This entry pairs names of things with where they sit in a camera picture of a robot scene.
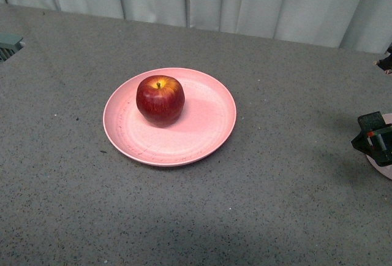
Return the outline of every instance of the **black object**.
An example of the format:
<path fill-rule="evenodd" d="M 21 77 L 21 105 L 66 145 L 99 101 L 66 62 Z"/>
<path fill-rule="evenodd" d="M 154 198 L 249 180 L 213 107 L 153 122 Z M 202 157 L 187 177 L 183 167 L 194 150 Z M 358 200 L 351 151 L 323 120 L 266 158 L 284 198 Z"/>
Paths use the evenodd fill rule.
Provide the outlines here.
<path fill-rule="evenodd" d="M 391 70 L 392 69 L 392 54 L 390 54 L 385 59 L 381 59 L 379 61 L 376 61 L 375 64 L 377 66 L 379 66 L 381 69 L 383 69 L 384 71 Z"/>
<path fill-rule="evenodd" d="M 0 62 L 4 62 L 22 48 L 21 36 L 0 32 Z"/>
<path fill-rule="evenodd" d="M 392 124 L 380 112 L 358 117 L 361 132 L 351 141 L 354 149 L 371 157 L 377 165 L 392 165 Z"/>

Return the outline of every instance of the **red apple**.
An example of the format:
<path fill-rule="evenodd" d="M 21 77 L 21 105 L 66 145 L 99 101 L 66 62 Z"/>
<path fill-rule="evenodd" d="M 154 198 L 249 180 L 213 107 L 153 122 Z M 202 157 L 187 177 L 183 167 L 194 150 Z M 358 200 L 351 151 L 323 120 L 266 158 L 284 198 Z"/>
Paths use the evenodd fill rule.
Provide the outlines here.
<path fill-rule="evenodd" d="M 137 108 L 147 121 L 158 126 L 174 123 L 183 111 L 184 103 L 183 86 L 170 76 L 149 76 L 137 88 Z"/>

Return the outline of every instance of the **table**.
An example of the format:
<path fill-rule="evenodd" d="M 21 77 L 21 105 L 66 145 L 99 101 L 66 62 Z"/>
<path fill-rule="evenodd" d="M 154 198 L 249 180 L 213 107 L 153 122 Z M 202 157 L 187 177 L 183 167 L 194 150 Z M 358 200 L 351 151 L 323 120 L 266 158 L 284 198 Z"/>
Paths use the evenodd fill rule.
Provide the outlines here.
<path fill-rule="evenodd" d="M 0 5 L 3 265 L 388 265 L 392 182 L 350 141 L 391 113 L 382 55 Z M 123 156 L 105 104 L 147 70 L 231 92 L 234 130 L 177 169 Z"/>

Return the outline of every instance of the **green object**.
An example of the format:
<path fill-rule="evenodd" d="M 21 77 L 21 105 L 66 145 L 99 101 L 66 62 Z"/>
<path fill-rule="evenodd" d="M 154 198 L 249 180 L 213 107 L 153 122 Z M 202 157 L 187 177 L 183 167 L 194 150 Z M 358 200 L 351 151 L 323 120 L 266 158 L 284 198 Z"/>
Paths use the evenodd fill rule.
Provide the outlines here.
<path fill-rule="evenodd" d="M 22 48 L 23 37 L 0 33 L 0 62 L 4 62 Z"/>

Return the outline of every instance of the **pink bowl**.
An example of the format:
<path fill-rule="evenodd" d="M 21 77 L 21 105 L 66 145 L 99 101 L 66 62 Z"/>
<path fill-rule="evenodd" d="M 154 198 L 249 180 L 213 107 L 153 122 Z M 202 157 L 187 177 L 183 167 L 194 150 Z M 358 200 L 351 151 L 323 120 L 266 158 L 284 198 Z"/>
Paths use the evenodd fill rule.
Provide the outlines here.
<path fill-rule="evenodd" d="M 382 115 L 386 124 L 392 123 L 392 114 Z M 369 156 L 366 156 L 369 162 L 376 168 L 382 175 L 392 180 L 392 165 L 381 167 Z"/>

